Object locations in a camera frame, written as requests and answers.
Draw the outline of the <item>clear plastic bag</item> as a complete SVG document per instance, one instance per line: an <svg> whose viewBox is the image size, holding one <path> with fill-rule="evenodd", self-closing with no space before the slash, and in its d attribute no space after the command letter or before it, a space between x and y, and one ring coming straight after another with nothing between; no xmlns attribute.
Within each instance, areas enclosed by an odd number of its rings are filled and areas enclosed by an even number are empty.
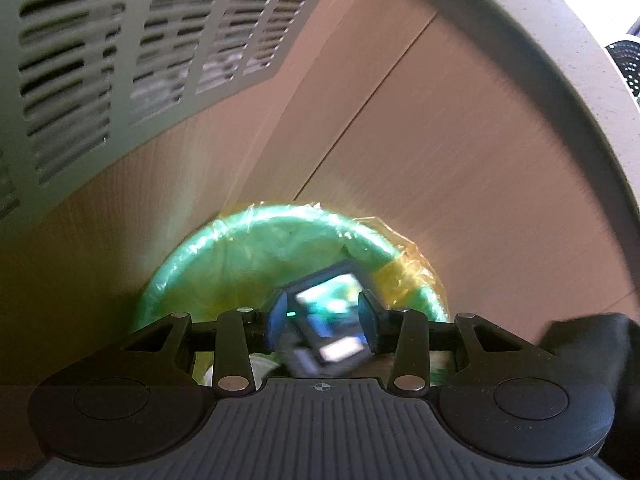
<svg viewBox="0 0 640 480"><path fill-rule="evenodd" d="M373 359L358 318L365 290L372 278L347 259L274 291L267 334L288 376L345 377Z"/></svg>

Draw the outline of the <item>black perforated wall rack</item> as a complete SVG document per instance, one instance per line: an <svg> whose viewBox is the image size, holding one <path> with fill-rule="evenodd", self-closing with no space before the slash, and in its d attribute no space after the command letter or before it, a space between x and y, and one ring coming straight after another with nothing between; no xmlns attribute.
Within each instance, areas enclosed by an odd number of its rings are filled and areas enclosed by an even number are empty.
<svg viewBox="0 0 640 480"><path fill-rule="evenodd" d="M608 54L623 76L632 96L639 101L640 94L640 42L639 39L623 39L606 47Z"/></svg>

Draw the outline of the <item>cabinet vent grille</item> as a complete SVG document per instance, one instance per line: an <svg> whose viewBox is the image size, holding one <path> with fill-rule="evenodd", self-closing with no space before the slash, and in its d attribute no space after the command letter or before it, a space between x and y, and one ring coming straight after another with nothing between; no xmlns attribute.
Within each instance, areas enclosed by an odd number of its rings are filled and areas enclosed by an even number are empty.
<svg viewBox="0 0 640 480"><path fill-rule="evenodd" d="M1 233L271 78L320 0L1 0Z"/></svg>

